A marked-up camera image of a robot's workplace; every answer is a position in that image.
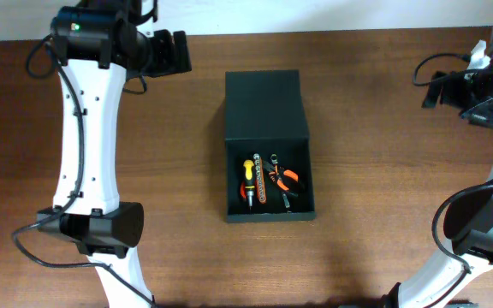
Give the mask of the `black storage box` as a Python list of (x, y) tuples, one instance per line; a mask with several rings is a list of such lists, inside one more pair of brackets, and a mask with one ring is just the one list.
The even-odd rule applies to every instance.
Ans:
[[(308, 221), (316, 216), (309, 149), (309, 129), (296, 70), (228, 72), (225, 75), (225, 130), (227, 158), (227, 219), (229, 222)], [(285, 209), (280, 190), (264, 172), (267, 202), (257, 196), (249, 210), (240, 186), (244, 181), (243, 163), (258, 153), (271, 163), (293, 170), (306, 191), (288, 197)]]

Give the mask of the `yellow black stubby screwdriver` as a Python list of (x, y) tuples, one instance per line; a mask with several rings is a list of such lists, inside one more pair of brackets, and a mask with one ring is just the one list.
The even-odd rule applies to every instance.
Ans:
[(243, 163), (244, 168), (244, 187), (246, 201), (249, 210), (252, 209), (256, 197), (255, 167), (253, 160), (247, 159)]

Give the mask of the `silver ratchet wrench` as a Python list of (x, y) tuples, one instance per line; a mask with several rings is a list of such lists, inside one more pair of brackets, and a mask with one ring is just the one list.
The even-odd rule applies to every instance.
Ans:
[(270, 156), (270, 160), (271, 160), (271, 163), (273, 165), (273, 174), (274, 174), (273, 177), (275, 178), (274, 182), (276, 183), (277, 187), (279, 188), (279, 190), (281, 192), (285, 209), (287, 211), (289, 211), (290, 210), (290, 203), (288, 201), (288, 197), (287, 197), (286, 191), (284, 189), (282, 177), (279, 175), (277, 154), (272, 154)]

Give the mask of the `orange socket bit rail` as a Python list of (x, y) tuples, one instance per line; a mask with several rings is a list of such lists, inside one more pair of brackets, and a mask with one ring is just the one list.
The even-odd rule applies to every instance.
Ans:
[(253, 154), (254, 166), (256, 171), (256, 188), (257, 196), (260, 204), (267, 202), (267, 194), (264, 183), (264, 165), (261, 156), (258, 153)]

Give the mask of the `small red cutting pliers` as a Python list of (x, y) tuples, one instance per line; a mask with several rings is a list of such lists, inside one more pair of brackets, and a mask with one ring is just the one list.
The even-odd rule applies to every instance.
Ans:
[(240, 195), (243, 202), (247, 201), (246, 183), (243, 181), (240, 186)]

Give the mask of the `orange black long-nose pliers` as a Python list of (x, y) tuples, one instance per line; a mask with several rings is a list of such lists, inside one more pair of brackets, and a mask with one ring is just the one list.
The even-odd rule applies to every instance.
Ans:
[[(275, 178), (273, 177), (273, 165), (267, 162), (263, 162), (263, 165), (264, 172), (269, 176), (271, 182), (277, 187), (274, 182)], [(284, 189), (288, 196), (297, 198), (300, 194), (306, 191), (305, 184), (293, 170), (287, 169), (281, 165), (278, 165), (278, 168), (279, 175), (282, 177)]]

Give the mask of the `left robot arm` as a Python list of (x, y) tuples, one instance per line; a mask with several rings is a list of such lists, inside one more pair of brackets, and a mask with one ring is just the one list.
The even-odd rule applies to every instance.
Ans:
[(112, 307), (152, 307), (138, 244), (140, 203), (122, 201), (116, 184), (119, 104), (129, 80), (186, 73), (184, 32), (156, 30), (154, 1), (82, 1), (61, 8), (47, 50), (62, 84), (62, 161), (42, 233), (76, 245)]

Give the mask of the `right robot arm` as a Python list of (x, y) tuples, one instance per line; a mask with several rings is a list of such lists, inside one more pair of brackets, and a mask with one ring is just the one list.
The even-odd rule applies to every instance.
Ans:
[[(493, 27), (489, 41), (458, 57), (467, 69), (435, 72), (425, 82), (422, 106), (453, 106), (472, 125), (493, 128)], [(471, 281), (493, 270), (493, 165), (486, 182), (456, 192), (438, 207), (431, 236), (437, 250), (414, 276), (396, 283), (379, 306), (450, 307)]]

